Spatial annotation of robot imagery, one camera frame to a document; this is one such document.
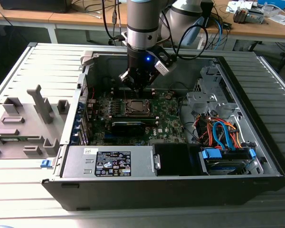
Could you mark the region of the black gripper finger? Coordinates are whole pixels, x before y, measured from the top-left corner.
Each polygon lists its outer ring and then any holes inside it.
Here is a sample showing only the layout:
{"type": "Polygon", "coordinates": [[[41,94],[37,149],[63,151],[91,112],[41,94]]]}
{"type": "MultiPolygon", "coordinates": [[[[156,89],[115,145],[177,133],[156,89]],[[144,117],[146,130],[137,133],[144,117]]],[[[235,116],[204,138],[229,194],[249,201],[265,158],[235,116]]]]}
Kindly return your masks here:
{"type": "Polygon", "coordinates": [[[127,69],[124,73],[119,75],[119,79],[125,86],[133,90],[136,93],[137,97],[142,97],[143,85],[134,72],[132,72],[130,69],[127,69]]]}
{"type": "Polygon", "coordinates": [[[143,80],[143,89],[150,86],[159,75],[160,72],[157,69],[147,72],[145,79],[143,80]]]}

